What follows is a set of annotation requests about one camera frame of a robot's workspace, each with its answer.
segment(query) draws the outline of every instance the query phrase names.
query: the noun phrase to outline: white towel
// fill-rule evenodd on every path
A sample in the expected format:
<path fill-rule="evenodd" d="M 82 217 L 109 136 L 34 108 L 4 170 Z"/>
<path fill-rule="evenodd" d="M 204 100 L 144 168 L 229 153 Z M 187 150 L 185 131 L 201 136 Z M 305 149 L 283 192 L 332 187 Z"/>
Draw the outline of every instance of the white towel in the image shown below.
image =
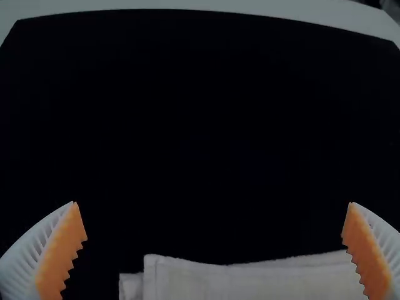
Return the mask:
<path fill-rule="evenodd" d="M 120 300 L 367 299 L 345 251 L 235 266 L 157 255 L 144 263 L 144 287 L 141 274 L 122 274 Z"/>

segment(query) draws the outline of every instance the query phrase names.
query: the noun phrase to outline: black table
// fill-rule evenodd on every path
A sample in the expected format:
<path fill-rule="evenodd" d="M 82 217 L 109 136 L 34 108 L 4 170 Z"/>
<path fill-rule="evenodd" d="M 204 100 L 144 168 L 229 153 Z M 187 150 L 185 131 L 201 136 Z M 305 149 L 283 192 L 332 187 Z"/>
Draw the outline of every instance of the black table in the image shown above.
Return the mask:
<path fill-rule="evenodd" d="M 399 49 L 199 11 L 18 21 L 0 48 L 1 253 L 79 203 L 65 299 L 116 299 L 157 253 L 230 264 L 342 249 L 349 201 L 400 228 Z"/>

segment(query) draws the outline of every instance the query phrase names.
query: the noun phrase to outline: white background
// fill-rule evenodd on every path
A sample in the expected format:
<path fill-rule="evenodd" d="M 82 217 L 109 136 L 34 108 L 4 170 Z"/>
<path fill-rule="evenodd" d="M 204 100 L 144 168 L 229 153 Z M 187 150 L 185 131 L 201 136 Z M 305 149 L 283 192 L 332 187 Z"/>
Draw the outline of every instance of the white background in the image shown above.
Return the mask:
<path fill-rule="evenodd" d="M 18 19 L 103 9 L 200 9 L 306 21 L 394 41 L 400 27 L 382 10 L 347 0 L 0 0 L 0 44 Z"/>

